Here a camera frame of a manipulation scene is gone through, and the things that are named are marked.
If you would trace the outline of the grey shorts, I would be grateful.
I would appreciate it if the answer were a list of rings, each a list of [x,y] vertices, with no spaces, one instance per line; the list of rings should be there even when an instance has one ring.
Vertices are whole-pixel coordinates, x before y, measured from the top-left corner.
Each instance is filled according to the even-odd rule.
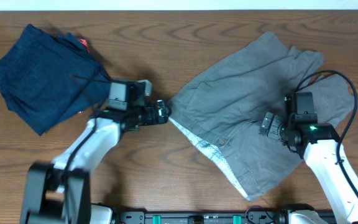
[[[285,115],[286,94],[313,94],[321,123],[337,126],[353,109],[346,81],[332,75],[309,84],[320,52],[286,47],[266,32],[188,82],[170,101],[170,121],[211,159],[247,200],[276,187],[300,164],[282,143],[259,134],[266,112]]]

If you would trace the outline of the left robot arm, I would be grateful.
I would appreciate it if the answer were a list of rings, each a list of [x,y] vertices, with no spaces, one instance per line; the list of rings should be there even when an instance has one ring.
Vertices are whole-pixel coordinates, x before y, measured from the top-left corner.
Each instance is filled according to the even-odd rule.
[[[165,124],[165,101],[143,101],[126,110],[96,110],[79,138],[51,162],[34,162],[27,173],[21,223],[117,223],[114,210],[91,203],[90,178],[124,133]]]

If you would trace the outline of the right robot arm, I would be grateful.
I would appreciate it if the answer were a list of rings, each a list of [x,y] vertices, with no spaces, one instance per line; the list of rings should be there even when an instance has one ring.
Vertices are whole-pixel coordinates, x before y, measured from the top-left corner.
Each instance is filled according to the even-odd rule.
[[[292,113],[287,118],[267,112],[259,134],[278,140],[298,154],[318,179],[337,223],[358,223],[358,177],[329,123],[316,113]]]

